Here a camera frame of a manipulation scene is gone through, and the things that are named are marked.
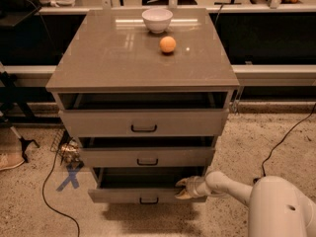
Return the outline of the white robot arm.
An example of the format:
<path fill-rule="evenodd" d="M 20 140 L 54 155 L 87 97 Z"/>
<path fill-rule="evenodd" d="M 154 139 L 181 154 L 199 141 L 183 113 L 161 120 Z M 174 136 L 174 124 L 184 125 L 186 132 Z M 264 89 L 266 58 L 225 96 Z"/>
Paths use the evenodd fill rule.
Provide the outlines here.
<path fill-rule="evenodd" d="M 289 181 L 261 178 L 253 187 L 208 171 L 176 183 L 178 199 L 230 195 L 249 208 L 248 237 L 316 237 L 316 203 Z"/>

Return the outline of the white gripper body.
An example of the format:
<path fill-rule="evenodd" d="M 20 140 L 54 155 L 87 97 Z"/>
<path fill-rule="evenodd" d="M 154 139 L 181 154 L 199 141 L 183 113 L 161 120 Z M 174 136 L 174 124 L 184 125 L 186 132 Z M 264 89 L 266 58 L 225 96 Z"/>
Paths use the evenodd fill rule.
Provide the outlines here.
<path fill-rule="evenodd" d="M 187 192 L 192 198 L 208 197 L 210 189 L 206 185 L 204 177 L 193 176 L 187 181 Z"/>

